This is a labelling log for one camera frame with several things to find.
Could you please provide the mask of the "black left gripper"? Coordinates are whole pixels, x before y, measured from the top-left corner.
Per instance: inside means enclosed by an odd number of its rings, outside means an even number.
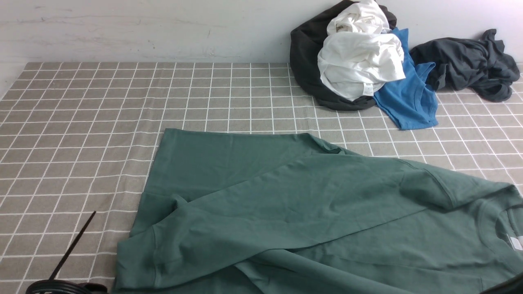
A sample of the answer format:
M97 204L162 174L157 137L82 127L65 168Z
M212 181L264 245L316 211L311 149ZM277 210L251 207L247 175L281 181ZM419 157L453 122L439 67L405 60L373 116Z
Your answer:
M108 294L108 288L99 283L73 283L70 281L56 280L61 268L75 249L84 232L90 225L97 211L93 211L86 220L80 232L75 236L67 251L64 253L49 279L32 283L26 289L26 294Z

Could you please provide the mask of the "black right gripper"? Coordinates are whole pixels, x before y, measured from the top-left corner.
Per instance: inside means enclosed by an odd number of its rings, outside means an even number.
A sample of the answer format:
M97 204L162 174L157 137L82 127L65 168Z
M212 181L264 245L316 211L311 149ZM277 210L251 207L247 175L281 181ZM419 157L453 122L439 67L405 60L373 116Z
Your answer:
M498 284L492 288L493 294L522 294L523 274L519 274L508 281Z

